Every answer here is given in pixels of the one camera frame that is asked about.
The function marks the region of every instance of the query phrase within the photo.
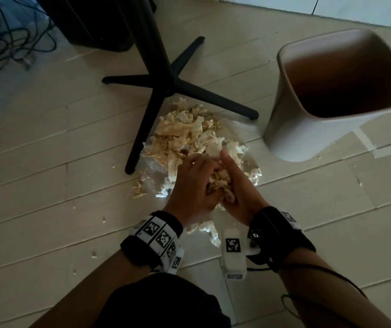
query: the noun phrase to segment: white cabinet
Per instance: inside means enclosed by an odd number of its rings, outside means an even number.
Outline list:
[[[314,15],[391,27],[391,0],[318,0]]]
[[[317,0],[220,0],[241,4],[256,5],[264,8],[272,8],[295,13],[312,14]]]

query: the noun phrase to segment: pile of shavings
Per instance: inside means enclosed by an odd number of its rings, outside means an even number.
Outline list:
[[[217,121],[212,113],[203,109],[202,105],[187,108],[186,100],[182,98],[172,106],[173,111],[165,117],[160,117],[155,134],[150,137],[151,143],[144,143],[145,149],[142,154],[154,159],[167,173],[165,181],[157,189],[156,197],[165,198],[169,195],[176,182],[177,167],[188,155],[200,153],[219,158],[221,149],[226,148],[235,163],[242,168],[242,157],[248,148],[239,142],[217,137],[215,130],[221,127],[221,122]],[[257,181],[261,172],[257,168],[246,174],[250,179]],[[135,197],[146,193],[142,190],[143,182],[144,179],[141,177],[138,184],[133,187]],[[226,201],[235,202],[231,178],[226,170],[214,172],[209,178],[206,191],[209,194],[219,188],[224,189]]]

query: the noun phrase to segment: waste bin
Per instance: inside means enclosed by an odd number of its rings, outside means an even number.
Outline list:
[[[391,49],[374,32],[347,30],[297,41],[277,54],[275,105],[264,134],[279,158],[311,159],[391,113]]]

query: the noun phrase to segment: wooden floor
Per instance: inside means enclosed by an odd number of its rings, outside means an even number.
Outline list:
[[[289,163],[261,139],[280,47],[354,27],[374,30],[391,46],[391,29],[202,0],[158,0],[155,16],[171,60],[206,37],[181,78],[259,111],[250,122],[205,104],[244,123],[239,134],[262,170],[264,198],[299,220],[318,253],[391,318],[391,155],[375,159],[349,133],[315,158]],[[146,73],[136,48],[114,53],[63,39],[60,45],[21,76],[15,65],[0,73],[4,87],[14,88],[2,90],[0,110],[0,328],[30,325],[113,254],[130,226],[164,205],[151,195],[133,199],[134,176],[124,173],[150,90],[100,82]],[[387,146],[391,115],[361,130],[372,148]],[[219,231],[233,224],[224,212],[213,218]],[[301,327],[283,311],[277,275],[225,282],[208,234],[182,243],[179,275],[217,296],[233,324]]]

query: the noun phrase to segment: black pants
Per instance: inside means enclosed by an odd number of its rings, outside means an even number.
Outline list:
[[[167,273],[115,290],[95,323],[97,328],[230,326],[215,296]]]

